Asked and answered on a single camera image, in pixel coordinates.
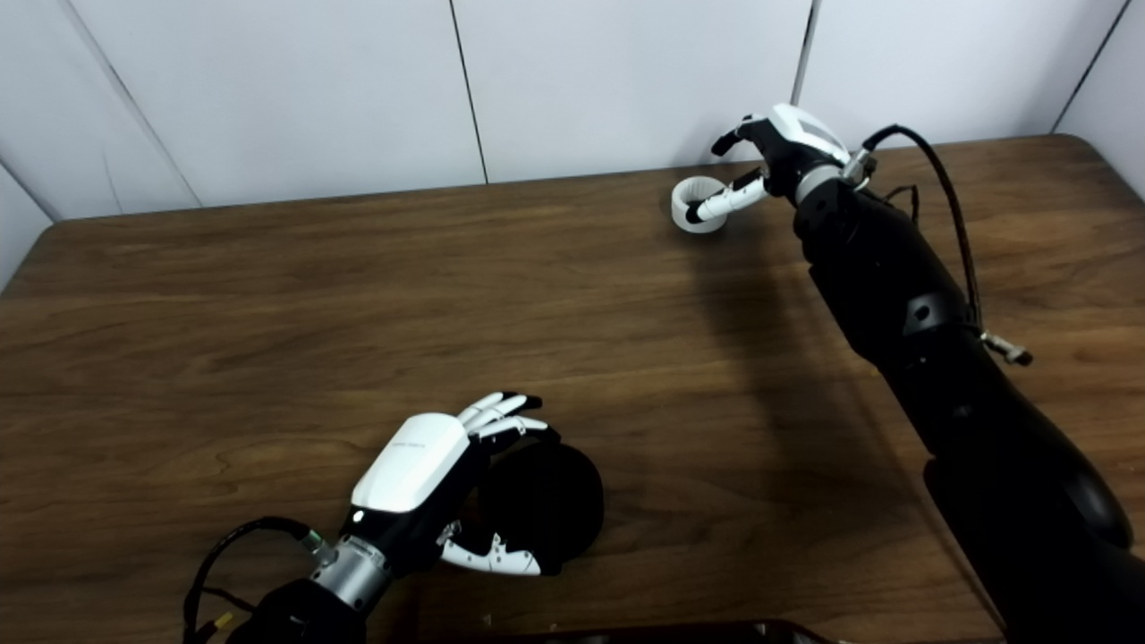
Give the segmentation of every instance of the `black object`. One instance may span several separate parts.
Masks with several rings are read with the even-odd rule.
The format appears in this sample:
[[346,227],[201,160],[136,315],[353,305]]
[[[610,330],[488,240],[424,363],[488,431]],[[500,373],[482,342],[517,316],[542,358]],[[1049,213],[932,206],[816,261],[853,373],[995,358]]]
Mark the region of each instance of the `black object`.
[[732,181],[732,190],[742,190],[764,174],[764,168],[753,167]]
[[900,193],[906,193],[907,190],[910,190],[910,222],[918,226],[918,186],[899,186],[883,196],[883,203],[890,205],[891,199],[897,197]]
[[1145,563],[1105,481],[997,367],[980,341],[969,242],[953,186],[934,164],[963,251],[968,301],[918,229],[842,179],[798,201],[822,155],[745,126],[773,195],[796,205],[811,276],[851,347],[882,372],[933,460],[926,487],[1005,621],[1008,642],[1145,642]]
[[688,210],[684,211],[684,220],[688,223],[703,223],[704,220],[700,219],[700,205],[703,203],[703,199],[688,202]]
[[581,555],[605,521],[605,488],[587,456],[542,442],[497,463],[477,492],[481,518],[505,549],[531,551],[542,574],[553,575]]
[[222,555],[223,550],[229,548],[231,543],[238,541],[247,534],[251,534],[252,532],[260,529],[285,532],[297,541],[302,541],[310,534],[310,527],[301,521],[295,521],[294,519],[287,519],[284,517],[262,517],[261,519],[247,521],[238,526],[231,531],[230,534],[219,540],[219,543],[211,549],[211,552],[207,552],[207,556],[199,565],[198,572],[195,573],[195,581],[191,582],[191,588],[187,591],[187,597],[183,599],[184,644],[205,642],[206,638],[210,637],[206,629],[210,629],[212,625],[204,626],[203,633],[199,633],[196,628],[196,622],[198,621],[199,599],[203,597],[203,587],[206,584],[207,573],[211,572],[211,566],[214,565],[215,559],[218,559],[219,556]]
[[222,588],[214,588],[214,587],[211,587],[211,586],[204,586],[203,587],[203,594],[204,595],[214,595],[215,597],[220,597],[223,600],[226,600],[228,604],[230,604],[231,606],[235,606],[236,608],[238,608],[240,611],[246,611],[247,613],[253,613],[254,610],[255,610],[255,607],[256,607],[254,604],[247,602],[246,599],[243,599],[242,597],[238,597],[235,594],[230,592],[229,590],[224,590]]
[[712,143],[712,150],[711,150],[712,154],[716,155],[717,157],[722,157],[724,155],[727,154],[728,150],[732,149],[733,146],[735,146],[740,141],[743,141],[743,139],[741,139],[740,135],[736,133],[737,129],[739,128],[733,129],[732,132],[728,132],[727,134],[724,134],[722,136],[717,139],[716,142]]
[[228,644],[364,644],[368,612],[350,608],[308,579],[270,591]]

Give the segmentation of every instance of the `black cable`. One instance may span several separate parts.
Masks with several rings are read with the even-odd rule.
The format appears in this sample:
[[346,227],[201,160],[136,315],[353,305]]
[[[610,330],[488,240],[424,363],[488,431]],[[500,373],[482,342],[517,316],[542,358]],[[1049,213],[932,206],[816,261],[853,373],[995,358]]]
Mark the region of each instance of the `black cable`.
[[231,543],[237,541],[239,537],[259,529],[285,532],[298,541],[302,541],[310,534],[310,526],[295,521],[294,519],[286,519],[283,517],[262,517],[261,519],[255,519],[238,526],[231,531],[230,534],[222,537],[219,543],[216,543],[215,547],[207,552],[206,558],[203,559],[203,564],[199,565],[198,572],[195,573],[195,581],[191,582],[191,588],[187,591],[187,598],[183,599],[184,644],[192,644],[197,641],[195,623],[198,621],[199,599],[203,597],[203,587],[206,584],[207,573],[211,572],[211,566],[214,565],[215,559],[218,559],[219,556],[222,555],[222,551],[226,550]]
[[883,203],[891,205],[891,199],[907,190],[910,190],[910,222],[918,226],[918,186],[899,186],[883,197]]
[[966,274],[966,299],[970,300],[970,319],[971,322],[981,328],[982,303],[978,297],[978,277],[974,274],[974,258],[970,252],[970,237],[966,235],[966,222],[962,217],[962,206],[958,205],[958,195],[954,191],[954,183],[950,182],[950,175],[946,173],[946,167],[942,165],[942,160],[938,158],[938,154],[934,151],[934,148],[931,148],[930,143],[927,143],[926,140],[923,139],[917,132],[901,125],[889,125],[883,129],[879,129],[863,141],[862,147],[868,152],[874,151],[875,148],[883,142],[883,140],[894,134],[901,134],[918,146],[918,149],[926,155],[926,159],[930,160],[931,166],[934,168],[934,174],[938,175],[938,182],[942,184],[942,191],[946,193],[946,201],[950,204],[950,217],[954,219],[954,233],[958,238],[958,252],[962,254],[962,268]]
[[246,611],[247,613],[253,613],[256,607],[254,604],[247,602],[246,599],[232,595],[230,591],[223,590],[222,588],[215,588],[213,586],[204,586],[203,592],[205,595],[214,595],[215,597],[221,597],[226,599],[231,606],[235,606],[240,611]]

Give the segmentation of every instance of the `black robot arm segment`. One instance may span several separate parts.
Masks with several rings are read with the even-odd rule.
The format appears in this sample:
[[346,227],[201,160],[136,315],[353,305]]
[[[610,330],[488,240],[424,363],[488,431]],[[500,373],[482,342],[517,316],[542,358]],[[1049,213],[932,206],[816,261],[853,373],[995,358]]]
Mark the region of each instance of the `black robot arm segment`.
[[980,311],[911,219],[814,150],[775,152],[782,144],[755,127],[772,186],[796,204],[811,277],[933,455],[927,489],[1009,641],[1145,641],[1145,564],[1129,552],[1124,511],[992,359]]

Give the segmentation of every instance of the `black fingertip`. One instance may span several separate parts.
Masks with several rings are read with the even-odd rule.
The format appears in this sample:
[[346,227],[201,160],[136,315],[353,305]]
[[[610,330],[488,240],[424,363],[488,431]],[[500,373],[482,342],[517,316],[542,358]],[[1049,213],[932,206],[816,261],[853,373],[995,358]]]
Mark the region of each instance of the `black fingertip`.
[[700,219],[700,204],[703,202],[688,202],[688,211],[684,213],[684,220],[688,223],[703,223]]
[[732,146],[735,146],[742,140],[743,139],[735,133],[735,129],[733,129],[732,132],[728,132],[727,134],[720,136],[719,139],[716,140],[714,143],[712,143],[711,152],[717,157],[722,157],[724,155],[727,154],[728,150],[732,149]]

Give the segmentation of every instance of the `cable connector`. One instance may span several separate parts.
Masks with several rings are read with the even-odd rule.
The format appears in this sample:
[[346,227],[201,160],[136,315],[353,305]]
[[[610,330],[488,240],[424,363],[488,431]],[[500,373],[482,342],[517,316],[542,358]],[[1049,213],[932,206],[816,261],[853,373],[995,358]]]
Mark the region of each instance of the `cable connector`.
[[334,559],[338,557],[334,549],[326,543],[326,540],[322,539],[322,535],[313,529],[309,534],[298,540],[298,542],[302,544],[302,548],[305,548],[306,551],[309,552],[321,566],[329,566],[330,564],[333,564]]
[[196,644],[206,644],[206,642],[210,642],[211,637],[222,630],[222,627],[227,626],[227,622],[232,619],[235,619],[235,614],[228,612],[220,615],[219,619],[203,625],[203,628],[195,631]]
[[1034,354],[1026,351],[1026,347],[1011,344],[1002,336],[995,336],[994,333],[984,331],[979,339],[981,339],[982,344],[985,344],[990,351],[1002,354],[1006,364],[1021,364],[1022,367],[1029,367],[1029,363],[1034,361]]
[[441,534],[437,535],[437,545],[443,545],[447,541],[458,534],[461,534],[461,521],[451,521],[441,531]]
[[847,165],[843,166],[843,179],[851,183],[862,181],[869,157],[870,150],[866,148],[855,150],[855,154],[851,155],[851,160],[847,162]]

